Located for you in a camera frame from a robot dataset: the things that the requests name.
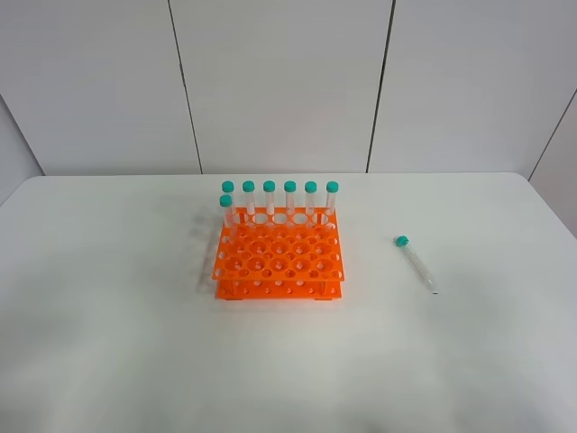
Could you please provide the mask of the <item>teal capped test tube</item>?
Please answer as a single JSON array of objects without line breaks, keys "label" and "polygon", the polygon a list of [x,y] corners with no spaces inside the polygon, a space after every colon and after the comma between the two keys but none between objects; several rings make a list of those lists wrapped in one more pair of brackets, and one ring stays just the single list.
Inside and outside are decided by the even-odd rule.
[{"label": "teal capped test tube", "polygon": [[406,235],[399,235],[394,239],[394,245],[402,252],[421,283],[432,293],[438,294],[433,274],[420,259],[413,244]]}]

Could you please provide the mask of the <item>orange test tube rack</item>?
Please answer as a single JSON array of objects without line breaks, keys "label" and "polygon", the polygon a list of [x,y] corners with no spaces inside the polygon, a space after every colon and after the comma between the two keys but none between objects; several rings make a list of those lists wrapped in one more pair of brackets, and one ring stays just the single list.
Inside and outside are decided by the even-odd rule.
[{"label": "orange test tube rack", "polygon": [[212,279],[224,300],[342,297],[345,280],[337,215],[318,207],[288,214],[238,207],[223,223]]}]

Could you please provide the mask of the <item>second row left tube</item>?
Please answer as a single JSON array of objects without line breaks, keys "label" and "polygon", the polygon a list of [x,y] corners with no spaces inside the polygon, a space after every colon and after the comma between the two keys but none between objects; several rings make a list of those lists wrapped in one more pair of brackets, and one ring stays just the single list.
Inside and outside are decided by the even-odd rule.
[{"label": "second row left tube", "polygon": [[234,222],[234,199],[231,194],[225,193],[219,198],[219,204],[224,212],[224,226],[228,229],[232,229],[235,225]]}]

